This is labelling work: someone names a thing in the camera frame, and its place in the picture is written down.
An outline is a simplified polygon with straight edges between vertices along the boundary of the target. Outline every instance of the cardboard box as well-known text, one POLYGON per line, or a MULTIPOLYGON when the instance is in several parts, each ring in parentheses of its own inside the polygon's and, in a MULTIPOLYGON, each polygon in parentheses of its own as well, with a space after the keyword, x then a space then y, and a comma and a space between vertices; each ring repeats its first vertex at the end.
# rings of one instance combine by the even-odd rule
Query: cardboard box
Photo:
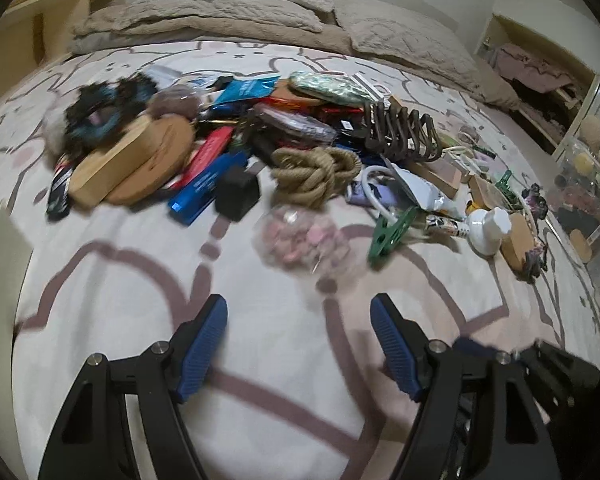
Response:
POLYGON ((460 189, 462 173, 442 158, 433 162, 409 161, 407 170, 432 183, 450 199, 453 199, 460 189))
POLYGON ((509 215, 509 220, 511 220, 511 231, 509 236, 502 240, 500 252, 512 270, 522 272, 526 252, 535 248, 536 244, 531 229, 522 214, 512 213, 509 215))
POLYGON ((472 175, 469 177, 469 189, 474 205, 480 209, 490 211, 497 207, 510 210, 511 206, 500 190, 491 182, 472 175))

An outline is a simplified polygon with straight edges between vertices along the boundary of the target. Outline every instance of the wooden shelf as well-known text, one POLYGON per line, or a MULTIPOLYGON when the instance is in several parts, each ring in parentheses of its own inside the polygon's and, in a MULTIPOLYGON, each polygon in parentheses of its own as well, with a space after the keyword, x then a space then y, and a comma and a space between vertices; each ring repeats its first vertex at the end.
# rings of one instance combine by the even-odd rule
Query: wooden shelf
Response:
POLYGON ((75 23, 118 2, 124 0, 14 0, 0 17, 0 97, 66 57, 75 23))
POLYGON ((557 147, 558 147, 558 142, 556 142, 556 141, 554 140, 554 138, 553 138, 551 135, 549 135, 549 134, 548 134, 548 133, 545 131, 545 129, 544 129, 544 128, 543 128, 543 127, 542 127, 542 126, 541 126, 541 125, 540 125, 540 124, 539 124, 537 121, 533 120, 529 114, 527 114, 527 113, 526 113, 524 110, 522 110, 521 108, 520 108, 519 110, 517 110, 517 112, 518 112, 520 115, 522 115, 522 116, 523 116, 523 117, 524 117, 524 118, 525 118, 527 121, 529 121, 529 122, 530 122, 530 123, 533 125, 533 127, 534 127, 536 130, 538 130, 538 131, 539 131, 539 132, 542 134, 542 136, 543 136, 543 137, 545 137, 545 138, 546 138, 546 140, 548 140, 548 141, 549 141, 549 142, 552 144, 552 146, 553 146, 554 148, 557 148, 557 147))

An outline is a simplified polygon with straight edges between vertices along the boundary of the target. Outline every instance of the bedsheet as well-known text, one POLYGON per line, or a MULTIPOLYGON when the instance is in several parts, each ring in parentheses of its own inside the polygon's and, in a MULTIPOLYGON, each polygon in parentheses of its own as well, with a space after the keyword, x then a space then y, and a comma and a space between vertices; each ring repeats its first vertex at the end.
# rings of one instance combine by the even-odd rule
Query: bedsheet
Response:
MULTIPOLYGON (((362 72, 441 130, 475 128, 514 173, 536 178, 516 146, 466 94, 353 57, 264 43, 154 44, 75 57, 34 74, 0 102, 0 199, 34 251, 17 314, 13 396, 31 479, 65 395, 86 357, 135 355, 169 339, 210 292, 229 322, 205 386, 182 407, 211 479, 382 479, 391 471, 417 405, 385 373, 369 302, 387 292, 428 337, 470 335, 511 350, 541 337, 600 367, 600 306, 575 252, 544 222, 548 272, 517 281, 500 254, 477 256, 465 240, 408 240, 381 272, 364 265, 374 220, 337 198, 328 212, 360 256, 341 279, 265 266, 252 240, 273 182, 240 223, 206 209, 186 228, 164 203, 141 210, 102 204, 58 224, 45 219, 52 168, 43 153, 45 110, 78 86, 153 64, 184 73, 288 75, 362 72)), ((262 166, 255 161, 252 171, 262 166)), ((142 478, 155 477, 135 397, 128 413, 142 478)))

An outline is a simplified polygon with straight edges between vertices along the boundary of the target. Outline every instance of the pile of items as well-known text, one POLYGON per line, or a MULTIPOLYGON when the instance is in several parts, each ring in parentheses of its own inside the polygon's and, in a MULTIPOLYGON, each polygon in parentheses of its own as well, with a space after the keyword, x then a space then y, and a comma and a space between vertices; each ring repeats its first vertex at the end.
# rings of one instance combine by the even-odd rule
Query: pile of items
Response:
POLYGON ((544 267, 536 221, 546 203, 537 186, 523 198, 509 189, 510 172, 496 177, 495 153, 465 126, 456 136, 439 134, 430 115, 360 74, 187 78, 151 66, 115 84, 80 88, 66 109, 49 111, 45 139, 59 160, 47 215, 58 221, 74 203, 136 209, 150 199, 164 200, 182 224, 212 202, 239 222, 260 199, 258 178, 246 169, 254 155, 276 181, 258 237, 272 263, 342 268, 348 241, 319 211, 344 195, 379 213, 373 266, 414 227, 467 237, 483 256, 502 248, 512 269, 532 280, 544 267), (470 200, 454 202, 462 184, 470 200))

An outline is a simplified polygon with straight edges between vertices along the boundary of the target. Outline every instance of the round cork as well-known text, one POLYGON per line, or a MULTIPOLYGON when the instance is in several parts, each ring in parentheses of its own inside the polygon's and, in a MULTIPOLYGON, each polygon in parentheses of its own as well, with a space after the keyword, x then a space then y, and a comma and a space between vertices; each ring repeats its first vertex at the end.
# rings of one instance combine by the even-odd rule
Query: round cork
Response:
POLYGON ((140 168, 129 175, 107 197, 106 202, 132 205, 148 197, 180 171, 191 153, 195 133, 184 117, 164 116, 152 124, 160 133, 160 147, 140 168))
POLYGON ((569 240, 571 241, 573 248, 576 249, 576 252, 582 260, 582 263, 588 264, 591 261, 593 252, 591 251, 591 246, 587 243, 587 239, 584 237, 584 235, 578 229, 574 229, 569 234, 569 240))

